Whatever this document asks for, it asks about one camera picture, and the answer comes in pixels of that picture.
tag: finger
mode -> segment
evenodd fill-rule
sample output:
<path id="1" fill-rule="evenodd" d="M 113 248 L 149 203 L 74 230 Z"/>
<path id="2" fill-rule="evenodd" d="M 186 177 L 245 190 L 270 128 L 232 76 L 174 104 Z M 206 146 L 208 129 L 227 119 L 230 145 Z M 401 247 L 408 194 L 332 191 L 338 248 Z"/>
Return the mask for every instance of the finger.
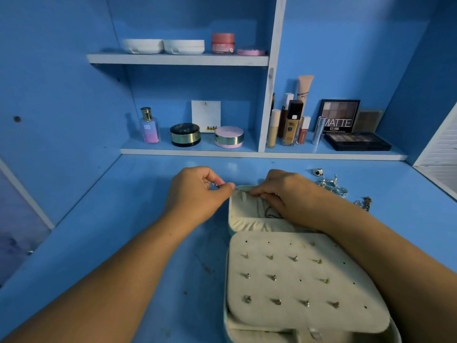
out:
<path id="1" fill-rule="evenodd" d="M 266 175 L 265 181 L 282 177 L 287 173 L 289 173 L 289 172 L 286 172 L 283 170 L 276 170 L 276 169 L 269 170 L 268 174 Z"/>
<path id="2" fill-rule="evenodd" d="M 222 185 L 225 184 L 225 182 L 220 178 L 212 169 L 206 166 L 197 166 L 197 167 L 192 167 L 192 170 L 195 171 L 198 176 L 202 179 L 208 179 L 209 181 Z"/>
<path id="3" fill-rule="evenodd" d="M 233 190 L 235 190 L 235 184 L 233 183 L 226 183 L 222 185 L 218 190 L 212 190 L 211 192 L 215 198 L 215 203 L 220 206 L 232 195 Z"/>
<path id="4" fill-rule="evenodd" d="M 271 207 L 274 207 L 282 216 L 284 216 L 284 211 L 286 207 L 284 202 L 280 199 L 279 196 L 274 194 L 261 194 L 260 197 L 270 204 Z"/>
<path id="5" fill-rule="evenodd" d="M 279 191 L 281 189 L 281 179 L 272 179 L 272 180 L 267 180 L 263 182 L 262 184 L 252 188 L 249 191 L 249 194 L 252 196 L 259 196 L 260 194 L 263 193 L 268 193 L 268 194 L 276 194 L 279 195 Z"/>

